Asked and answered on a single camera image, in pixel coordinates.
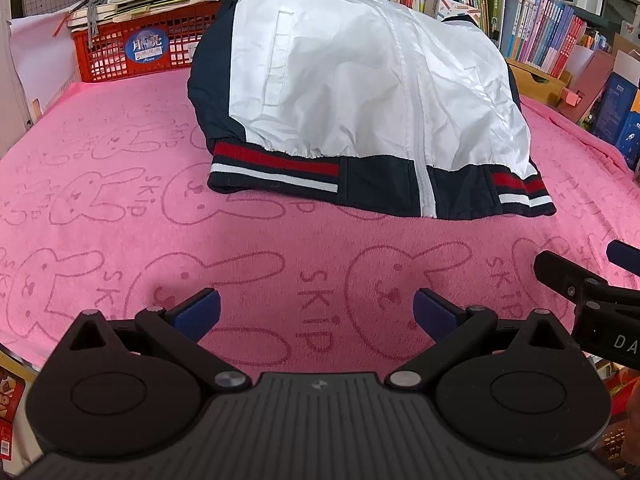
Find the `white and navy jacket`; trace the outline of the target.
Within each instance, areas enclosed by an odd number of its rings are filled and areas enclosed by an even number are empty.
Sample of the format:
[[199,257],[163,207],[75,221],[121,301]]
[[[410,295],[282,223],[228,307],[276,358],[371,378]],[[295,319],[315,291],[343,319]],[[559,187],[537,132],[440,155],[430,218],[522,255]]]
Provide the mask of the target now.
[[472,18],[387,0],[224,0],[188,96],[209,187],[397,217],[551,216],[510,68]]

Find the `red plastic crate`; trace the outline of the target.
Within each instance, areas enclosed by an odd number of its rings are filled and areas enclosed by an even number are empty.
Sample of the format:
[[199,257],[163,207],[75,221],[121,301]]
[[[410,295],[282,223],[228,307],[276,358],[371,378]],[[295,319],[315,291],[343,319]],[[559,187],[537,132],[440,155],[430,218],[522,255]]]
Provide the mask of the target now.
[[215,21],[215,1],[107,23],[98,34],[78,30],[74,40],[80,79],[101,82],[178,70],[191,65],[204,32]]

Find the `pink bunny towel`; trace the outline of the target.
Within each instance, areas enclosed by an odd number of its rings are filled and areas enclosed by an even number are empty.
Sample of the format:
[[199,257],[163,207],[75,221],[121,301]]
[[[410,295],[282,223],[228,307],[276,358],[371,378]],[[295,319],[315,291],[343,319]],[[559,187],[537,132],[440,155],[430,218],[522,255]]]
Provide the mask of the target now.
[[42,364],[76,315],[132,318],[220,292],[204,347],[264,370],[386,373],[430,342],[421,287],[504,318],[573,308],[537,282],[552,250],[612,284],[610,240],[639,241],[639,189],[612,148],[526,101],[551,217],[396,218],[206,184],[209,154],[184,70],[74,84],[1,162],[1,340]]

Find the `wooden drawer organizer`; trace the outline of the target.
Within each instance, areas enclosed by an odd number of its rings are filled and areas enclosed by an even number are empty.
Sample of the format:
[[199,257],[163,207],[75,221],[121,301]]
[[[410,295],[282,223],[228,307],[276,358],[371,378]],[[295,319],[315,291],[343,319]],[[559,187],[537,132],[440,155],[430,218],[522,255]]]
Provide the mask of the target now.
[[570,81],[569,73],[564,72],[560,78],[554,78],[533,65],[516,62],[510,58],[506,59],[506,64],[512,70],[521,96],[552,107],[559,104],[562,90]]

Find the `blue box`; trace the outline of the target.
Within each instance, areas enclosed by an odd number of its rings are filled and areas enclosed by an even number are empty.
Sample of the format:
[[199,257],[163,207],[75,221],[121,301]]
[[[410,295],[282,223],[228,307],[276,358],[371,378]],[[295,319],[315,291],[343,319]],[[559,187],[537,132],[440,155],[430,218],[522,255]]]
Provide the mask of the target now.
[[616,147],[631,170],[639,160],[639,88],[612,73],[603,92],[593,134]]

